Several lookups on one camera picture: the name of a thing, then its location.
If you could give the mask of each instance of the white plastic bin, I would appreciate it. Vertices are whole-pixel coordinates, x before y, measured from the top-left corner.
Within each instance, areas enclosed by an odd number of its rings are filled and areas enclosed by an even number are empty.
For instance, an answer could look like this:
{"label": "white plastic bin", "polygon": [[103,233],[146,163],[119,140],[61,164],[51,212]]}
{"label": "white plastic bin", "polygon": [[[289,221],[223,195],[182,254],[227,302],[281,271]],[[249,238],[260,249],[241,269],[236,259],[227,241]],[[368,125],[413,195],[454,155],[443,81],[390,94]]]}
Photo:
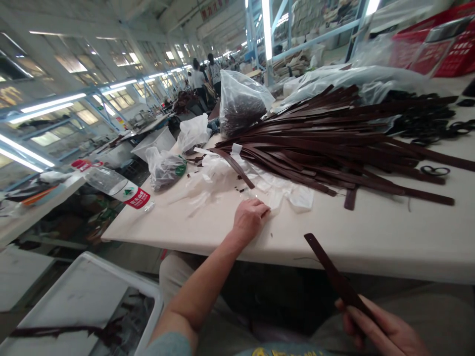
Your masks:
{"label": "white plastic bin", "polygon": [[144,138],[142,142],[139,143],[131,152],[147,162],[147,158],[145,157],[145,151],[147,148],[157,147],[159,152],[163,150],[170,151],[175,143],[177,143],[177,141],[173,138],[168,126],[166,126],[160,130],[152,132],[150,135]]}

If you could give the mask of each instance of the work table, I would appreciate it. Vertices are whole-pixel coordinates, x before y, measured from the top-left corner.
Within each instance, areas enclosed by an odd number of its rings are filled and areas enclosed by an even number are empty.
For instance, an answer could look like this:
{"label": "work table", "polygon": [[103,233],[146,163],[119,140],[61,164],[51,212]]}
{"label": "work table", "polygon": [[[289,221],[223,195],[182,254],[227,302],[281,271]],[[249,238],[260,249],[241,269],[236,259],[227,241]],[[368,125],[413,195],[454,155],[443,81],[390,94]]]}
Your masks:
{"label": "work table", "polygon": [[[460,94],[473,77],[434,81]],[[457,107],[456,110],[454,121],[467,121],[473,118],[475,109]],[[206,147],[220,140],[214,136]],[[473,134],[443,140],[429,149],[475,159]],[[429,161],[420,166],[425,164],[443,166]],[[312,211],[301,214],[294,212],[284,199],[279,213],[239,259],[321,268],[303,237],[311,232],[341,271],[474,284],[475,173],[450,169],[447,183],[442,186],[397,175],[390,178],[405,187],[452,197],[453,207],[414,198],[408,201],[408,197],[365,188],[358,190],[354,211],[344,209],[343,195],[330,197],[315,192]],[[188,164],[188,172],[196,170]],[[167,191],[152,193],[156,206],[149,213],[126,207],[102,238],[209,255],[232,228],[236,207],[245,197],[234,189],[220,192],[194,214],[189,198],[167,204],[185,189],[188,180],[185,175]],[[148,180],[143,188],[153,192]],[[266,202],[265,196],[257,194]]]}

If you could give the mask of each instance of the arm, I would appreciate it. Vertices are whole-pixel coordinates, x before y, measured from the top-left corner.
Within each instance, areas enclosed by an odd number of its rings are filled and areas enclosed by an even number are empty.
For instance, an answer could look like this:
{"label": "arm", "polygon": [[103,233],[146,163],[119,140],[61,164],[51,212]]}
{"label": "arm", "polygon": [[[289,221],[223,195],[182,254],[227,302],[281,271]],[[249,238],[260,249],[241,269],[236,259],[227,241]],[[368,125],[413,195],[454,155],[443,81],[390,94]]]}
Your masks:
{"label": "arm", "polygon": [[178,294],[170,301],[150,338],[178,332],[196,351],[198,332],[213,309],[221,288],[240,253],[259,233],[270,208],[259,199],[239,204],[234,226],[221,245],[191,275]]}

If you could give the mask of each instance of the red bottle label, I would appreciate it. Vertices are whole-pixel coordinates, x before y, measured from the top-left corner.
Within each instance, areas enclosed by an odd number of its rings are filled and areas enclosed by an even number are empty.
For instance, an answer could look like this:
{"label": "red bottle label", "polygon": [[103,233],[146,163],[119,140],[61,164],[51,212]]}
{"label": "red bottle label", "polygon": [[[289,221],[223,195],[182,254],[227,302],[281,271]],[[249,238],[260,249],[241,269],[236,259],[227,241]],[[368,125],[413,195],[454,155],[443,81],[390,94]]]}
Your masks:
{"label": "red bottle label", "polygon": [[130,206],[140,209],[150,200],[150,194],[140,187],[137,187],[137,191],[132,198],[124,201],[124,203],[129,204]]}

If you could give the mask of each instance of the sleeve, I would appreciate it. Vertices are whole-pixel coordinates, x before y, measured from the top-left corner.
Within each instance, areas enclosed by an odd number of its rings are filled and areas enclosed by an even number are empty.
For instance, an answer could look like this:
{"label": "sleeve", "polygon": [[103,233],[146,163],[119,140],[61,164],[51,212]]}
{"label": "sleeve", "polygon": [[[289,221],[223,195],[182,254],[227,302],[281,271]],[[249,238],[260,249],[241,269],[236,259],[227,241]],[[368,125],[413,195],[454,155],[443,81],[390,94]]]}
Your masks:
{"label": "sleeve", "polygon": [[192,356],[188,339],[179,333],[167,333],[147,347],[142,356]]}

